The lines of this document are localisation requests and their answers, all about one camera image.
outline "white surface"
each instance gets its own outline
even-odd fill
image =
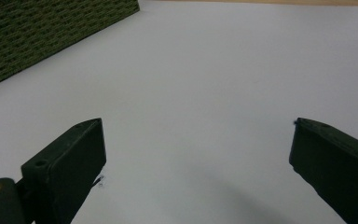
[[[344,223],[288,157],[297,117],[358,138],[358,7],[142,7],[0,84],[0,177],[101,117],[73,223]]]

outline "white table surface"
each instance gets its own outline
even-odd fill
[[[344,223],[288,157],[297,117],[358,138],[358,7],[141,6],[0,83],[0,177],[102,118],[75,224]]]

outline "green textured box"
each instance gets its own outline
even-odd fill
[[[0,81],[137,11],[136,0],[0,0]]]

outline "black plastic part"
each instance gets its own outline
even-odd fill
[[[35,192],[34,190],[26,188],[24,179],[17,182],[16,186],[21,201],[25,223],[31,224],[34,221],[37,208],[37,206],[35,206],[37,204]]]
[[[21,167],[37,224],[68,224],[106,163],[101,119],[69,129]]]
[[[358,224],[358,140],[298,119],[289,161],[347,223]]]
[[[0,178],[0,224],[25,224],[16,185],[9,178]]]

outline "green box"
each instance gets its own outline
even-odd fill
[[[0,81],[137,11],[136,0],[0,0]]]

